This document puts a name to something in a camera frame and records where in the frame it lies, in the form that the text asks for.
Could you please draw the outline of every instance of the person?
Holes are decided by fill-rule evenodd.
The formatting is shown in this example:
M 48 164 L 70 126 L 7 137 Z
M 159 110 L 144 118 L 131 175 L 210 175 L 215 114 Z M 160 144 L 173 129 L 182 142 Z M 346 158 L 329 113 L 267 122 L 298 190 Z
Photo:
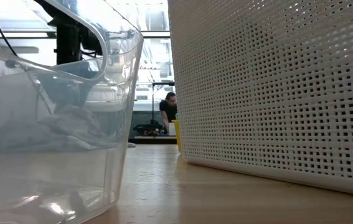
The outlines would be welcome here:
M 159 104 L 159 110 L 161 112 L 162 121 L 164 123 L 165 131 L 169 133 L 169 123 L 176 119 L 176 94 L 169 92 L 165 100 L 162 100 Z

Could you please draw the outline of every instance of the white perforated panel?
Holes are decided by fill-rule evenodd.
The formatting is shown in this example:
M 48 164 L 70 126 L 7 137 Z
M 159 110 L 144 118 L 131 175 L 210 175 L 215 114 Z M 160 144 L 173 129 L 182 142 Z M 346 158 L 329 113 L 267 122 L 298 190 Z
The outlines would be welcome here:
M 353 193 L 353 0 L 169 0 L 185 159 Z

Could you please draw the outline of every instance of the yellow object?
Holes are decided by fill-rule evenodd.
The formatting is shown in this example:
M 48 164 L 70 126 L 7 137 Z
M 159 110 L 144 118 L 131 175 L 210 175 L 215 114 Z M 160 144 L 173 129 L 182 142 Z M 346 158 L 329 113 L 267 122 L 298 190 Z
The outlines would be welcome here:
M 182 142 L 181 142 L 181 133 L 179 131 L 179 120 L 173 120 L 172 122 L 175 124 L 177 149 L 179 150 L 180 153 L 182 153 Z

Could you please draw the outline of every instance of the dark hair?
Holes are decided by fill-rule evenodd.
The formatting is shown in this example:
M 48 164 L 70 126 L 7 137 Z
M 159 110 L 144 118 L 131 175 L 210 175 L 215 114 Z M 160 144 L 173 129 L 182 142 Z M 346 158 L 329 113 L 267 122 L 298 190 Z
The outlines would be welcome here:
M 169 92 L 166 97 L 165 100 L 169 100 L 171 97 L 176 96 L 176 94 L 174 92 Z

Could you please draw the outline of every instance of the wooden surface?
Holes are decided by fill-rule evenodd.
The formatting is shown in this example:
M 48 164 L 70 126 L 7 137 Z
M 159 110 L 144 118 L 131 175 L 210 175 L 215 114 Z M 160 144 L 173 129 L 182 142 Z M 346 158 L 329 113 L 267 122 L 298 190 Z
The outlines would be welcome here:
M 176 145 L 128 149 L 121 188 L 86 224 L 353 224 L 353 195 L 187 164 Z

